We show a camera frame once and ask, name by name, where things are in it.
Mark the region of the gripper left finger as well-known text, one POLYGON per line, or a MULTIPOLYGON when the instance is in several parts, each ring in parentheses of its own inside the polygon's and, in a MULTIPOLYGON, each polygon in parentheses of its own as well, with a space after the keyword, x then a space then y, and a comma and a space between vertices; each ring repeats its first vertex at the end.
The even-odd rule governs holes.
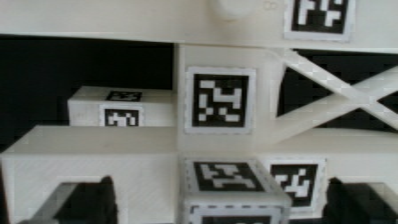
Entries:
POLYGON ((112 177, 98 182, 64 182, 18 224, 119 224, 112 177))

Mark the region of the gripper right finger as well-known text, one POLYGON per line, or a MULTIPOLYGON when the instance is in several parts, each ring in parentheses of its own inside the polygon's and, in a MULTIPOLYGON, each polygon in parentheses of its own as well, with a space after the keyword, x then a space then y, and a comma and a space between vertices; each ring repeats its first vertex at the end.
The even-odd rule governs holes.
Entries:
POLYGON ((329 179, 322 224, 398 224, 398 194, 384 183, 329 179))

